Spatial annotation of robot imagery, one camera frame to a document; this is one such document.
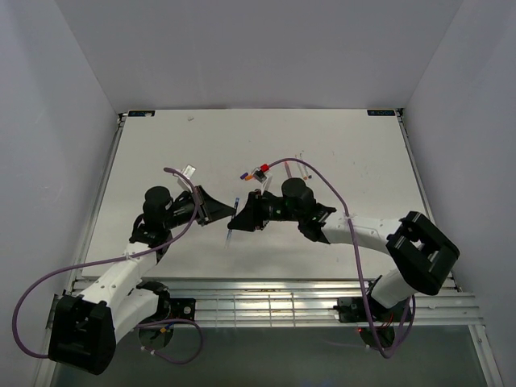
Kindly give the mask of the orange capped white marker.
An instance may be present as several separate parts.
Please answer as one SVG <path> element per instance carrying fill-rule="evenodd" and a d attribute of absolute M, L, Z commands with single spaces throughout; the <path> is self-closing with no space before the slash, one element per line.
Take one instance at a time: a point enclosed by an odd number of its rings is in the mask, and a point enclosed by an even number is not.
<path fill-rule="evenodd" d="M 296 157 L 296 159 L 298 160 L 298 161 L 297 161 L 297 166 L 298 166 L 298 169 L 299 169 L 299 173 L 301 174 L 302 179 L 306 181 L 306 180 L 308 179 L 308 176 L 306 175 L 306 172 L 305 172 L 304 166 L 303 166 L 303 164 L 301 164 L 301 163 L 299 162 L 299 160 L 300 160 L 300 159 L 299 159 L 299 157 L 298 157 L 298 155 L 297 155 L 297 154 L 295 155 L 295 157 Z"/>

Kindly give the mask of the pink highlighter pen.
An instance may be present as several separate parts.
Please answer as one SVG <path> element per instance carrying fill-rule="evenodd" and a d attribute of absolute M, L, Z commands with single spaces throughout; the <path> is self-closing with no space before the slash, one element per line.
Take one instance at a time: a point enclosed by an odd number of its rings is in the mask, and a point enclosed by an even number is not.
<path fill-rule="evenodd" d="M 291 170 L 290 170 L 288 162 L 284 162 L 284 166 L 285 166 L 285 172 L 287 174 L 287 177 L 289 179 L 292 178 L 292 173 L 291 173 Z"/>

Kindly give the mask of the purple capped white marker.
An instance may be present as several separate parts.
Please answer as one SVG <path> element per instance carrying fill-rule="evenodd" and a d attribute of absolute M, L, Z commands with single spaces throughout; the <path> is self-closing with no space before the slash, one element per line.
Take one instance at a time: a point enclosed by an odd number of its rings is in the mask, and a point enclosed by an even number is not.
<path fill-rule="evenodd" d="M 303 158 L 303 152 L 300 152 L 299 159 L 302 160 L 302 161 L 305 161 L 304 158 Z M 312 179 L 311 172 L 310 172 L 310 170 L 307 168 L 307 166 L 305 164 L 303 164 L 303 168 L 304 168 L 304 171 L 305 171 L 306 179 Z"/>

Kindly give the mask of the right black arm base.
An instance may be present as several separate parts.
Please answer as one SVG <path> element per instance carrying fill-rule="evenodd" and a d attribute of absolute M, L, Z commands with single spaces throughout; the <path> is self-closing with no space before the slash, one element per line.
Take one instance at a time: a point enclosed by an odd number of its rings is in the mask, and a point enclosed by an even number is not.
<path fill-rule="evenodd" d="M 371 297 L 368 297 L 368 305 L 370 314 L 374 322 L 400 322 L 406 302 L 401 301 L 391 308 L 383 307 L 379 302 L 376 302 Z M 333 309 L 338 312 L 338 320 L 341 323 L 360 323 L 366 322 L 367 316 L 365 311 L 365 304 L 362 297 L 341 297 L 337 299 L 337 303 Z"/>

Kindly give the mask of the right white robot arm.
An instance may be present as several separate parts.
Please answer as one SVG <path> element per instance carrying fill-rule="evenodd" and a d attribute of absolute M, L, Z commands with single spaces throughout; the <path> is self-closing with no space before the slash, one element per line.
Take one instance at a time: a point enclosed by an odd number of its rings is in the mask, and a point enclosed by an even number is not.
<path fill-rule="evenodd" d="M 256 189 L 228 223 L 233 231 L 263 230 L 270 222 L 295 222 L 308 240 L 348 244 L 389 256 L 395 269 L 367 289 L 364 310 L 382 320 L 416 293 L 434 296 L 460 256 L 459 248 L 424 214 L 411 211 L 400 219 L 352 217 L 316 201 L 313 190 L 298 177 L 281 185 L 281 195 Z"/>

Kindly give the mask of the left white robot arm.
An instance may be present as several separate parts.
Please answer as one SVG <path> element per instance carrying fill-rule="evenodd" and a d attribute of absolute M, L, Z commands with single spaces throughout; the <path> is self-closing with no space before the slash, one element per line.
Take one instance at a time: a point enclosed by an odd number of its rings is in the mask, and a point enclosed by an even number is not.
<path fill-rule="evenodd" d="M 236 212 L 233 206 L 212 198 L 193 185 L 187 170 L 173 170 L 183 192 L 173 198 L 164 186 L 144 195 L 121 261 L 113 264 L 92 285 L 77 295 L 64 295 L 57 303 L 48 357 L 94 375 L 103 373 L 114 357 L 117 343 L 134 329 L 155 331 L 169 342 L 173 303 L 168 288 L 144 280 L 177 241 L 173 229 L 188 230 L 194 223 L 206 226 Z"/>

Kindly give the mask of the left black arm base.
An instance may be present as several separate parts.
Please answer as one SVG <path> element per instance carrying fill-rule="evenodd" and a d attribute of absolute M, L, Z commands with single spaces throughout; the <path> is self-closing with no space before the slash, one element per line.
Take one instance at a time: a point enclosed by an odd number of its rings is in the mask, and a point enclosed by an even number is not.
<path fill-rule="evenodd" d="M 166 319 L 187 319 L 193 321 L 196 312 L 195 298 L 169 298 L 159 300 L 157 311 L 145 318 L 141 323 L 151 323 Z"/>

